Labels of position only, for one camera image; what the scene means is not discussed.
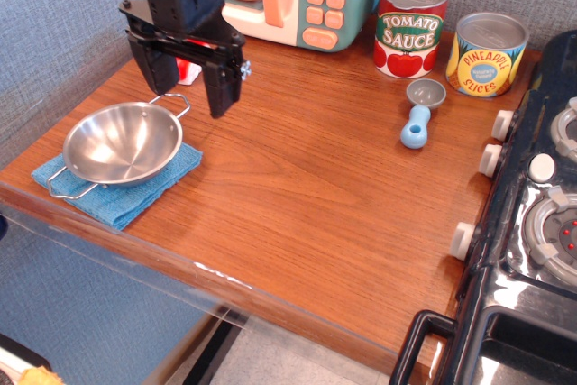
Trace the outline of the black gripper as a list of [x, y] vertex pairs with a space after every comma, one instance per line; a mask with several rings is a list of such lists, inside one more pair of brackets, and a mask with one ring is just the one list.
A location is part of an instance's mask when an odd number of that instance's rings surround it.
[[202, 67], [210, 114], [235, 104], [251, 74], [243, 35], [223, 17], [224, 0], [123, 0], [129, 46], [146, 83], [164, 95], [179, 81], [176, 57]]

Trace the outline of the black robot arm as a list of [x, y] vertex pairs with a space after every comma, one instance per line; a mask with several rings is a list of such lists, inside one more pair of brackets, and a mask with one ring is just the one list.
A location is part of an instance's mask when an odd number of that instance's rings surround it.
[[210, 114], [222, 117], [250, 74], [244, 36], [223, 17], [224, 0], [124, 0], [133, 57], [157, 96], [179, 82], [178, 60], [201, 67]]

